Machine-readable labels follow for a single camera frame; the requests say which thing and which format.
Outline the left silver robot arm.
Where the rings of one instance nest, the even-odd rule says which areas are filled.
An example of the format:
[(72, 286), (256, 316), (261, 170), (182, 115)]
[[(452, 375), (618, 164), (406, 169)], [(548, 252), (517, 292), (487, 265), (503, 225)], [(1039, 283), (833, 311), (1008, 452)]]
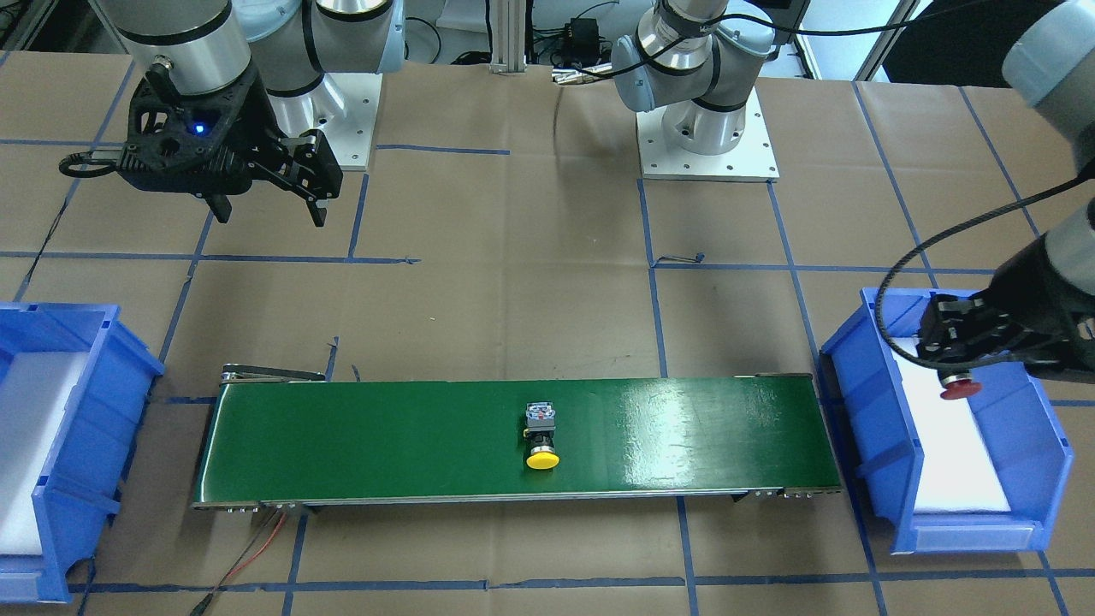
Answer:
[[(731, 1), (660, 1), (636, 32), (615, 42), (610, 79), (629, 109), (660, 113), (658, 144), (693, 156), (736, 150), (749, 124), (762, 121), (749, 98), (760, 82), (777, 24)], [(927, 249), (970, 228), (1023, 210), (1092, 181), (1092, 3), (1062, 1), (1008, 48), (1003, 78), (1070, 144), (1070, 181), (946, 228), (903, 254), (873, 292), (873, 326), (895, 355), (938, 373), (945, 390), (973, 386), (973, 371), (1021, 362), (1033, 376), (1092, 380), (1092, 206), (998, 266), (970, 297), (931, 291), (917, 312), (913, 352), (896, 342), (886, 309), (894, 281)]]

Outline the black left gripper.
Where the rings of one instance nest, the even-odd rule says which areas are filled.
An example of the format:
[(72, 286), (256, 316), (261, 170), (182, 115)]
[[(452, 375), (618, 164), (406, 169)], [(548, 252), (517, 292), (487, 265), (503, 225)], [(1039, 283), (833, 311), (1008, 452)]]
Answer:
[(917, 355), (954, 365), (1004, 355), (1036, 377), (1094, 373), (1092, 297), (1052, 268), (1047, 251), (1025, 248), (971, 297), (936, 293), (920, 319)]

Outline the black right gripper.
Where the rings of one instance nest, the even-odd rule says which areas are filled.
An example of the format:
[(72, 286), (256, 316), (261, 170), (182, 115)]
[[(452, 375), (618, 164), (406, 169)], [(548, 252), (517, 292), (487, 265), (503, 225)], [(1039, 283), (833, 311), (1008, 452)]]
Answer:
[(229, 196), (266, 181), (306, 201), (312, 223), (325, 226), (328, 199), (343, 171), (326, 136), (281, 131), (253, 65), (212, 93), (184, 95), (165, 65), (152, 65), (134, 90), (127, 139), (115, 171), (145, 191), (188, 193), (206, 200), (217, 222), (232, 214)]

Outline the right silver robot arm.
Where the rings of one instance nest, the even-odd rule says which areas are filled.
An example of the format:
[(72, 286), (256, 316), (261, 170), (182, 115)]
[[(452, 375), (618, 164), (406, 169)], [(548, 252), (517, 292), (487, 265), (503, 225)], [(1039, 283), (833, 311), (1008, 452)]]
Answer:
[(400, 1), (103, 1), (141, 71), (122, 146), (65, 156), (70, 178), (117, 173), (185, 193), (218, 222), (257, 181), (324, 226), (364, 167), (381, 75), (405, 60)]

